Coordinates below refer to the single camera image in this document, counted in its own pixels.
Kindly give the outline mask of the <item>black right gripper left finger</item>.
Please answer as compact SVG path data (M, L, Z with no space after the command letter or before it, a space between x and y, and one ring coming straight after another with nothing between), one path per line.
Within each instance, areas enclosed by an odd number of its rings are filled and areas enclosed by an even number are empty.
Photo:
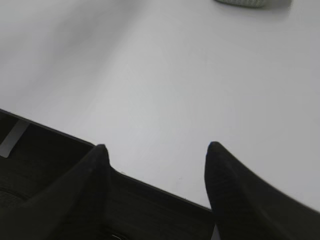
M45 190L0 214L2 240L96 240L111 185L105 145L93 147Z

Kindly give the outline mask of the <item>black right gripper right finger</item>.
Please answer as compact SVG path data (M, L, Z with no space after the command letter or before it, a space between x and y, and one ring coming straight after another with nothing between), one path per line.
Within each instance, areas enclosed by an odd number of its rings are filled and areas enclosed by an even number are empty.
M209 144L204 181L222 240L318 240L320 214L261 179L222 144Z

